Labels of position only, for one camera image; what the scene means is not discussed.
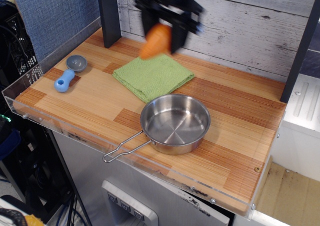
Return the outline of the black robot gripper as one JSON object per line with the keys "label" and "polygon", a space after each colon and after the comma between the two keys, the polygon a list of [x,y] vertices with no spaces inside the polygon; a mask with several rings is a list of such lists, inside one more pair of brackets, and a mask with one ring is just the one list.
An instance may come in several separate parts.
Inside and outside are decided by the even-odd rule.
{"label": "black robot gripper", "polygon": [[141,11],[144,35],[162,19],[170,24],[171,53],[184,46],[189,32],[203,31],[200,15],[203,7],[195,0],[135,0]]}

